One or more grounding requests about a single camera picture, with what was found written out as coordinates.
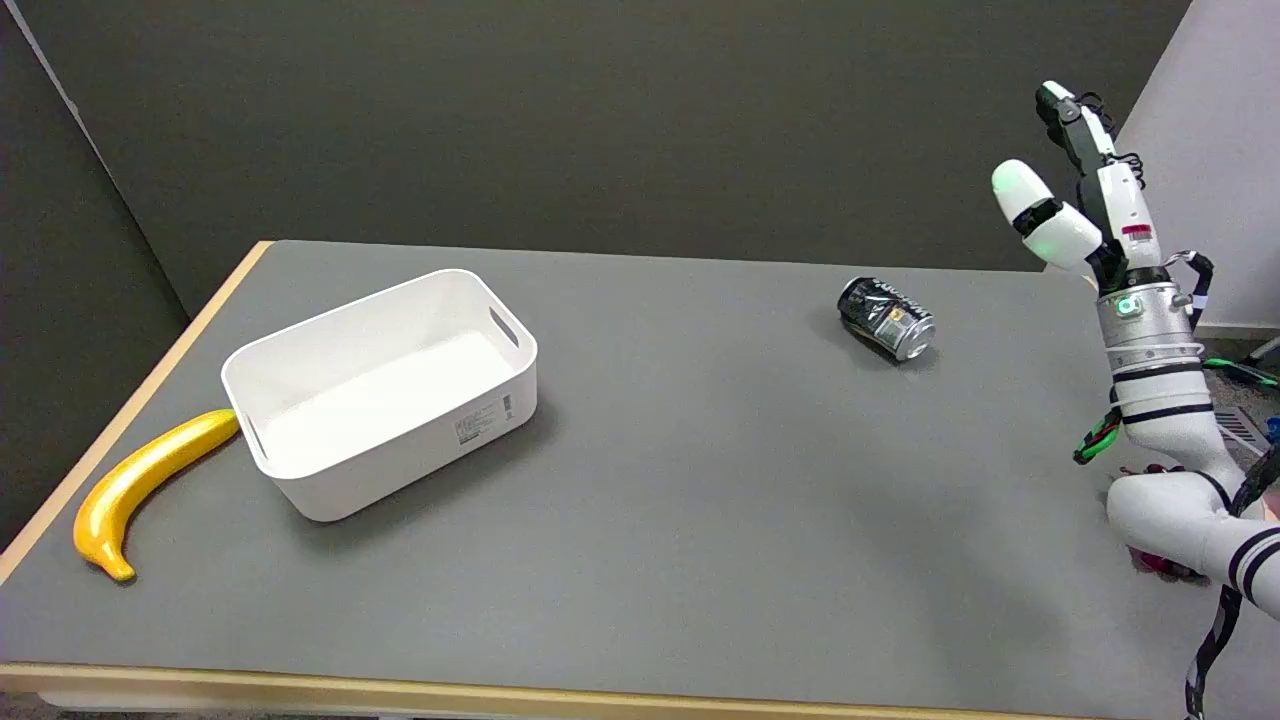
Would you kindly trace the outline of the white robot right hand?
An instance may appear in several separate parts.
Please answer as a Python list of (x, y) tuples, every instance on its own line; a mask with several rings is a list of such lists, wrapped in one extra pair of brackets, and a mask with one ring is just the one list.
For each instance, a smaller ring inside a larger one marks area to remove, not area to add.
[(1076, 172), (1076, 200), (1059, 199), (1021, 160), (998, 164), (992, 193), (1024, 246), (1050, 266), (1091, 272), (1101, 296), (1166, 281), (1140, 156), (1117, 151), (1101, 99), (1050, 79), (1036, 91), (1036, 113)]

